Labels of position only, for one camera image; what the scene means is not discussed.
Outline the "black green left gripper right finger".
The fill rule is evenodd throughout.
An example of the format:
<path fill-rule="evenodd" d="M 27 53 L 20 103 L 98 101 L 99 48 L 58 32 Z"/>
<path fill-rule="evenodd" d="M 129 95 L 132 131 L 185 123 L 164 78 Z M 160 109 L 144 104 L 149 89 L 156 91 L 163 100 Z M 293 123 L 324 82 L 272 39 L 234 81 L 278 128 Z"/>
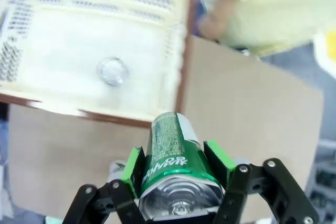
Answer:
<path fill-rule="evenodd" d="M 217 144 L 205 141 L 204 154 L 225 190 L 213 223 L 239 223 L 248 195 L 259 194 L 278 223 L 318 223 L 313 205 L 281 160 L 270 158 L 262 166 L 237 165 Z"/>

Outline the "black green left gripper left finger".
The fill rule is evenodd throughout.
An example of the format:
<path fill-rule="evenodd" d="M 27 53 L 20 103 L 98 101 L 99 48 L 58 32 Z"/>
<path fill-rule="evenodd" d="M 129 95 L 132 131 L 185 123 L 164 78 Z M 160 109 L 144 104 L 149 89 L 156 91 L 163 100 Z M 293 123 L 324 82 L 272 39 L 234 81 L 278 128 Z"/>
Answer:
<path fill-rule="evenodd" d="M 82 185 L 63 223 L 105 223 L 111 213 L 117 213 L 121 223 L 146 223 L 135 199 L 140 197 L 145 154 L 142 147 L 132 149 L 121 178 L 115 178 L 97 188 Z"/>

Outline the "person's right hand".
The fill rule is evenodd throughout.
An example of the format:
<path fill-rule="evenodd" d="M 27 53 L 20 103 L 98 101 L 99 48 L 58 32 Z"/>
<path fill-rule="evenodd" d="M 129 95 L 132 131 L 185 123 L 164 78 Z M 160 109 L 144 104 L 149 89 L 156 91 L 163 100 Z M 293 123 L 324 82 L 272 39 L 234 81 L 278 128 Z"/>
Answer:
<path fill-rule="evenodd" d="M 226 27 L 226 17 L 221 10 L 213 9 L 204 14 L 197 23 L 199 35 L 208 40 L 219 41 Z"/>

